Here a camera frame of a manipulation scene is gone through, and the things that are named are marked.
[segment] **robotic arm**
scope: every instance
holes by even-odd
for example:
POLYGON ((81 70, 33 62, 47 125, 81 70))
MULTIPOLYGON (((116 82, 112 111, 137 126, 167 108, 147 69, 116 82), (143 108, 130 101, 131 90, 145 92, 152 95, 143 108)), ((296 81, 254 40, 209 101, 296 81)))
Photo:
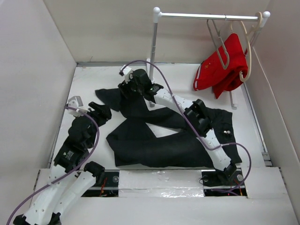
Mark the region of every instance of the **robotic arm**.
MULTIPOLYGON (((145 70, 137 69, 133 71, 130 67, 126 67, 123 73, 120 74, 124 76, 124 81, 118 87, 124 97, 130 98, 133 92, 138 92, 146 100, 164 105, 181 115, 170 92, 163 86, 152 83, 145 70)), ((200 99, 191 101, 178 96, 174 97, 188 121, 199 136, 203 137, 202 141, 206 145, 204 147, 222 184, 233 181, 236 175, 236 165, 231 162, 231 159, 226 155, 217 140, 204 102, 200 99)))
MULTIPOLYGON (((111 111, 106 105, 91 102, 89 106, 94 109, 84 109, 80 97, 69 99, 68 106, 78 108, 92 117, 98 126, 105 124, 111 117, 111 111)), ((54 165, 50 170, 48 184, 77 167, 89 154, 88 149, 94 146, 97 128, 93 122, 80 113, 72 111, 75 119, 68 130, 69 136, 63 143, 54 165)), ((61 181, 51 184, 37 197, 29 210, 15 218, 15 225, 59 225, 60 218, 82 196, 82 194, 96 183, 104 179, 104 167, 90 162, 86 164, 73 185, 64 193, 66 187, 74 179, 76 172, 61 181)))

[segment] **black fabric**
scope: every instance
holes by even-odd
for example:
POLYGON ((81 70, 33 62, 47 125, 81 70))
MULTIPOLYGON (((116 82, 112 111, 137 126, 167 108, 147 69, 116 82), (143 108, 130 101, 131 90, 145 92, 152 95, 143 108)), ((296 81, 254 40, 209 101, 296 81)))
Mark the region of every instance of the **black fabric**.
MULTIPOLYGON (((125 99, 118 89, 97 90, 97 97, 113 110, 120 110, 127 118, 107 136, 114 151, 116 166, 142 164, 149 167, 213 167, 212 161, 194 134, 187 131, 184 119, 176 112, 162 108, 149 111, 140 95, 125 99), (182 128, 182 131, 156 138, 147 123, 166 128, 182 128)), ((232 113, 221 109, 209 109, 217 139, 220 143, 235 142, 232 113)), ((240 163, 235 145, 224 146, 233 163, 240 163)))

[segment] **red folded garment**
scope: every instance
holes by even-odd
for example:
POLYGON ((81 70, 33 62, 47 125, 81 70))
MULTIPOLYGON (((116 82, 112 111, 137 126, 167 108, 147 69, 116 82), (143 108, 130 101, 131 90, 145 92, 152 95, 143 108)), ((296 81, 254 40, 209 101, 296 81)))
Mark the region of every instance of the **red folded garment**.
MULTIPOLYGON (((234 90, 243 83, 240 81, 240 71, 245 77, 248 66, 238 35, 231 34, 224 44, 230 59, 227 69, 223 69, 217 52, 214 52, 198 68, 193 85, 194 90, 213 87, 216 98, 219 98, 224 90, 234 90)), ((222 47, 219 47, 219 52, 226 64, 227 58, 222 47)))

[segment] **white pipe connector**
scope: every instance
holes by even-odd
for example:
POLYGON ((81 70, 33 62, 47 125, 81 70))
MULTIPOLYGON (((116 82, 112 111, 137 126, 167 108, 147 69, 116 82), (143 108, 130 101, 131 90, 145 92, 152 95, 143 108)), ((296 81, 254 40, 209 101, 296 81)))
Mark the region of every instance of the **white pipe connector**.
POLYGON ((161 17, 161 12, 159 7, 153 9, 153 22, 158 23, 158 19, 161 17))
POLYGON ((264 27, 264 25, 266 24, 266 22, 267 22, 268 18, 270 17, 270 15, 271 15, 271 13, 268 12, 268 11, 263 12, 263 14, 262 14, 263 21, 262 21, 262 24, 260 26, 261 28, 264 27))

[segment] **gray wall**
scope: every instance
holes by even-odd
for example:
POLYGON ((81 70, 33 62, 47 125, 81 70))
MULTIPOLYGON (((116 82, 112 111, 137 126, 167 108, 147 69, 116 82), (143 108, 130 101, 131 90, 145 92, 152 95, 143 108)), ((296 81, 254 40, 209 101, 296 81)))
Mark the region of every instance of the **gray wall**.
MULTIPOLYGON (((76 61, 129 61, 150 56, 152 10, 254 15, 269 0, 44 0, 76 61)), ((224 37, 228 32, 222 30, 224 37)), ((214 52, 206 21, 162 18, 157 61, 202 62, 214 52)))
POLYGON ((0 171, 47 166, 76 63, 42 0, 0 1, 0 171))
POLYGON ((274 166, 280 166, 300 219, 300 31, 298 0, 272 0, 247 82, 274 166))

